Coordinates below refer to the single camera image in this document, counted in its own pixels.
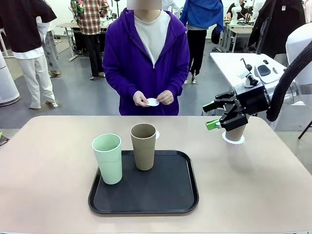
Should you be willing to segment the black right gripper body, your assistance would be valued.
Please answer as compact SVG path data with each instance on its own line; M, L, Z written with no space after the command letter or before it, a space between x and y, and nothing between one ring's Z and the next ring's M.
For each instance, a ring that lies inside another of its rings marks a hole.
M269 109L270 98L262 82L251 88L246 88L243 83L238 84L234 90L236 99L239 100L246 114L253 115Z

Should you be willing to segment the person's left hand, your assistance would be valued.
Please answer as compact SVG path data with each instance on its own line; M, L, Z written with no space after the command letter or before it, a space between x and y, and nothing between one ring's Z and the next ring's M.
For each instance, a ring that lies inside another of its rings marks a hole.
M174 96L171 91L165 90L157 96L156 100L164 105L170 105L174 101Z

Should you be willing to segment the person's right hand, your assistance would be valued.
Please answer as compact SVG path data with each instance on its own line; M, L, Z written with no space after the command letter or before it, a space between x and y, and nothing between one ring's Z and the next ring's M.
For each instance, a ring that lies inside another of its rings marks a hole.
M136 91L134 93L133 101L136 106L149 107L149 102L141 91Z

